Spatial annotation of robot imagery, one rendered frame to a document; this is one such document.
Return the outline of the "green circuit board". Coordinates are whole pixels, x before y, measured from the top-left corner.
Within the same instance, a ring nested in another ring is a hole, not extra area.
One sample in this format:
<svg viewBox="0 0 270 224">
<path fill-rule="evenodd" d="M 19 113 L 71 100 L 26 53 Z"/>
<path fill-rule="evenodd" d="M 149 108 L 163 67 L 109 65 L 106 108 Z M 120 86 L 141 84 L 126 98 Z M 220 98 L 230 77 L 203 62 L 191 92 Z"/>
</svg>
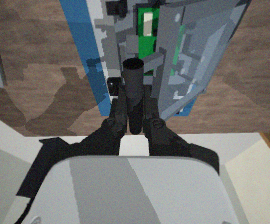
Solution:
<svg viewBox="0 0 270 224">
<path fill-rule="evenodd" d="M 138 58 L 155 53 L 159 8 L 138 8 Z M 144 76 L 153 76 L 154 68 Z"/>
</svg>

